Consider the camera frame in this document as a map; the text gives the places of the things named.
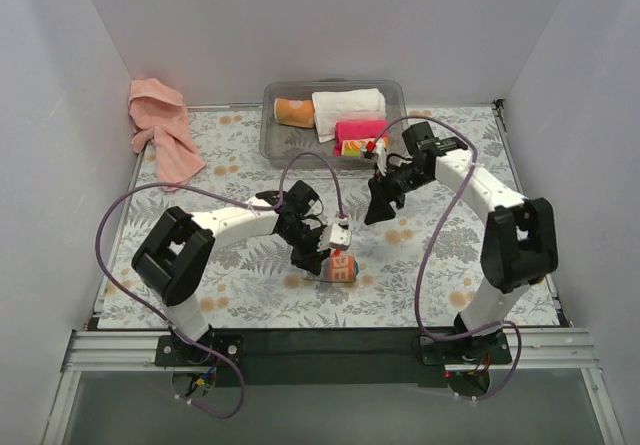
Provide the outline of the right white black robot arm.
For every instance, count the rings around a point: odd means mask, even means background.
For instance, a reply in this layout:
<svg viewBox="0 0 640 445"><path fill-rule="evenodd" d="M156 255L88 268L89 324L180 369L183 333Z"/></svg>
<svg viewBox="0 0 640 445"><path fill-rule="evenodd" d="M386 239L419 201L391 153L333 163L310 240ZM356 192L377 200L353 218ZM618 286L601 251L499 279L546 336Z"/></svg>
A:
<svg viewBox="0 0 640 445"><path fill-rule="evenodd" d="M478 162L475 145L461 132L437 137L433 119L415 119L402 133L408 159L389 162L379 138L363 149L378 162L368 181L368 225L389 221L405 205L406 195L437 182L453 191L445 211L464 203L485 226L480 264L483 280L456 316L449 335L421 331L424 350L461 362L487 358L500 345L512 308L534 285L558 267L554 211L544 198L514 191Z"/></svg>

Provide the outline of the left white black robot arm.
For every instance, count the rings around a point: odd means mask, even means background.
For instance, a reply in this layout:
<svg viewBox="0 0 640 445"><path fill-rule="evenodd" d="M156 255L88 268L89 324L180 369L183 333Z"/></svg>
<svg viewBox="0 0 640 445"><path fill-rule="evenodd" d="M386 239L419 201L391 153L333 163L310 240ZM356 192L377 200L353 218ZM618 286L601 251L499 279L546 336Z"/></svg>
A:
<svg viewBox="0 0 640 445"><path fill-rule="evenodd" d="M260 192L239 207L196 213L172 207L161 215L131 265L161 301L173 329L171 349L181 361L200 365L213 359L214 331L196 297L212 253L277 235L291 247L292 265L319 275L333 250L349 246L350 232L341 224L308 224L318 201L315 190L299 180L286 192Z"/></svg>

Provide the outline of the rabbit print towel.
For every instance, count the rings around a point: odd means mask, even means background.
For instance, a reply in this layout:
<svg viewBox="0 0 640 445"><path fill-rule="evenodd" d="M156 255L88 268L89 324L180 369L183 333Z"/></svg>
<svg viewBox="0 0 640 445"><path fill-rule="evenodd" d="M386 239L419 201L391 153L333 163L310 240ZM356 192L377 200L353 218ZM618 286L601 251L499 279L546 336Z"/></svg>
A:
<svg viewBox="0 0 640 445"><path fill-rule="evenodd" d="M354 283L359 274L359 265L353 255L334 254L323 261L319 279L323 282Z"/></svg>

